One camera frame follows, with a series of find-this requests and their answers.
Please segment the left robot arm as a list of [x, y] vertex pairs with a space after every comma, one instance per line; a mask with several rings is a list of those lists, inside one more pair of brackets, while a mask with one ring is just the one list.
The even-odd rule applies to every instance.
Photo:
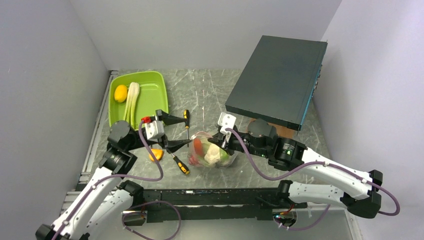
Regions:
[[189, 127], [189, 112], [173, 116], [161, 109], [141, 119], [138, 129], [127, 121], [113, 123], [107, 150], [98, 168], [73, 203], [52, 224], [42, 224], [35, 233], [38, 240], [94, 240], [107, 225], [108, 218], [126, 209], [137, 210], [144, 203], [144, 189], [128, 173], [138, 159], [132, 150], [158, 144], [172, 154], [190, 139], [169, 140], [164, 126], [184, 123]]

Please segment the clear zip top bag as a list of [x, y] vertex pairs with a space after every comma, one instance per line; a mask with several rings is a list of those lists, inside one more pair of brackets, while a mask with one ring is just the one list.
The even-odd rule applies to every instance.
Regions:
[[194, 167], [227, 168], [233, 164], [238, 153], [230, 155], [218, 145], [209, 142], [212, 136], [204, 131], [193, 134], [188, 146], [188, 163]]

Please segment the red tomato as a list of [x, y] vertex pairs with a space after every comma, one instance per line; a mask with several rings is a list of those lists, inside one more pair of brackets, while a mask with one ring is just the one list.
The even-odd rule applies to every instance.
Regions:
[[192, 166], [198, 166], [198, 165], [200, 165], [199, 159], [195, 155], [191, 155], [188, 158], [188, 162]]

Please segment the orange carrot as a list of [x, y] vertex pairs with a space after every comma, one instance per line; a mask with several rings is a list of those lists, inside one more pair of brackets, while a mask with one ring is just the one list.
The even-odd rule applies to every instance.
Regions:
[[204, 157], [202, 141], [199, 138], [195, 138], [192, 143], [195, 154], [199, 157]]

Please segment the green cabbage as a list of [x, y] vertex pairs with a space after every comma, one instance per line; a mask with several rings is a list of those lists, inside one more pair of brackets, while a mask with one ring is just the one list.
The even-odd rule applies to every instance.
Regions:
[[230, 155], [222, 149], [219, 149], [219, 158], [218, 158], [218, 164], [219, 165], [227, 165], [230, 162]]

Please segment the white cauliflower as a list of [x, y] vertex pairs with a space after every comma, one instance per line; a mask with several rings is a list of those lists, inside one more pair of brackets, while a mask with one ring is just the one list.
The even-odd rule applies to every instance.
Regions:
[[210, 165], [215, 165], [218, 161], [219, 161], [219, 151], [220, 151], [220, 147], [218, 147], [217, 145], [211, 144], [209, 146], [209, 148], [206, 151], [206, 154], [204, 156], [204, 160], [210, 164]]

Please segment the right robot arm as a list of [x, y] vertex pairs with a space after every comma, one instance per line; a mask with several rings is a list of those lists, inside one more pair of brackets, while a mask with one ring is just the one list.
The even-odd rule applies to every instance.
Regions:
[[304, 144], [291, 138], [278, 136], [274, 126], [262, 119], [249, 123], [247, 132], [223, 124], [208, 141], [229, 155], [246, 153], [267, 159], [270, 166], [286, 173], [296, 171], [321, 179], [324, 185], [299, 183], [287, 180], [287, 175], [261, 176], [269, 181], [279, 181], [275, 196], [269, 206], [287, 208], [307, 202], [342, 207], [353, 215], [372, 219], [381, 211], [382, 197], [378, 193], [383, 174], [354, 170], [336, 163]]

